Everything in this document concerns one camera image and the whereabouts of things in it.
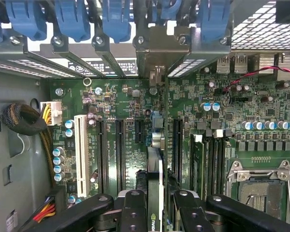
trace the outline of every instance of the white power connector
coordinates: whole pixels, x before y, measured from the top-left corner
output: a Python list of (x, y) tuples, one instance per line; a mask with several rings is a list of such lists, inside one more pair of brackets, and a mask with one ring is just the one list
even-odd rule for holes
[(48, 126), (54, 126), (58, 125), (60, 126), (62, 124), (62, 106), (61, 102), (59, 101), (42, 101), (40, 103), (40, 109), (43, 109), (43, 106), (49, 104), (50, 105), (50, 115), (51, 115), (51, 123), (48, 124)]

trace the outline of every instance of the green circuit board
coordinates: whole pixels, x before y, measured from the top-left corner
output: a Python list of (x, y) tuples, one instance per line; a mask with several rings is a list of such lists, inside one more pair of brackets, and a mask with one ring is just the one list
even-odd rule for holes
[[(82, 104), (82, 98), (89, 96), (94, 102), (97, 118), (106, 123), (106, 150), (108, 157), (108, 186), (107, 193), (116, 197), (117, 186), (117, 155), (116, 155), (116, 120), (123, 119), (125, 122), (125, 181), (121, 190), (134, 189), (136, 180), (135, 173), (146, 169), (146, 146), (151, 144), (152, 121), (146, 114), (147, 110), (163, 110), (164, 97), (168, 98), (168, 126), (167, 160), (168, 167), (173, 168), (174, 150), (179, 150), (180, 172), (179, 183), (181, 189), (196, 191), (200, 196), (206, 198), (207, 194), (219, 192), (227, 194), (227, 176), (234, 161), (239, 161), (245, 170), (269, 170), (277, 169), (286, 160), (290, 165), (290, 87), (277, 90), (277, 82), (264, 81), (263, 77), (253, 76), (243, 79), (241, 85), (249, 86), (248, 91), (219, 94), (215, 89), (227, 86), (231, 80), (238, 78), (236, 74), (193, 74), (181, 79), (168, 80), (168, 93), (159, 89), (155, 95), (150, 94), (150, 86), (147, 79), (134, 80), (92, 80), (89, 87), (83, 85), (82, 80), (52, 80), (51, 99), (61, 101), (63, 106), (63, 122), (73, 119), (74, 115), (85, 115), (90, 112), (88, 105)], [(215, 83), (214, 88), (206, 88), (210, 81)], [(100, 87), (103, 94), (96, 95), (95, 88)], [(61, 88), (63, 96), (57, 96), (55, 89)], [(267, 91), (267, 96), (274, 98), (272, 102), (262, 103), (264, 95), (258, 95), (258, 91)], [(204, 111), (202, 103), (219, 104), (218, 111)], [(144, 138), (141, 143), (136, 143), (136, 123), (142, 120)], [(289, 123), (287, 130), (275, 128), (268, 130), (245, 130), (243, 122), (272, 121), (277, 123), (284, 120)], [(206, 141), (206, 143), (195, 143), (193, 135), (204, 135), (206, 130), (229, 130), (228, 139), (223, 141)], [(54, 127), (54, 148), (65, 147), (65, 127)], [(98, 168), (97, 151), (97, 127), (88, 126), (88, 141), (90, 154), (90, 171)], [(265, 149), (268, 144), (273, 148)], [(215, 145), (217, 150), (208, 146)], [(66, 149), (65, 153), (65, 178), (64, 183), (76, 178), (75, 158), (73, 151)], [(231, 186), (231, 197), (241, 201), (247, 194), (246, 185), (255, 184), (236, 182)], [(290, 221), (290, 209), (287, 206), (288, 188), (286, 183), (277, 181), (276, 187), (280, 185), (280, 197), (282, 202), (277, 203), (277, 209), (282, 213), (275, 215), (283, 220)], [(90, 194), (99, 192), (97, 183), (91, 184)], [(255, 194), (257, 209), (262, 209), (264, 197)]]

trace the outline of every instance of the motherboard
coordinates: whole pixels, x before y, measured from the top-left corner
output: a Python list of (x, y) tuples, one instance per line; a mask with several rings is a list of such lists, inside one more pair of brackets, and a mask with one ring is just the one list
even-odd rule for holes
[(136, 188), (147, 148), (166, 143), (177, 188), (202, 200), (225, 194), (290, 223), (290, 83), (260, 74), (225, 91), (238, 77), (198, 72), (163, 88), (148, 79), (51, 80), (51, 99), (63, 109), (63, 124), (53, 127), (58, 183), (80, 201), (116, 198)]

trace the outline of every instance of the white pci slot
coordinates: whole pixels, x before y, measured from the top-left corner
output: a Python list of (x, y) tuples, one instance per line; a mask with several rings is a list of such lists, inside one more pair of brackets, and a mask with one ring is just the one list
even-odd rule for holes
[(86, 115), (74, 116), (77, 196), (89, 194), (89, 155)]

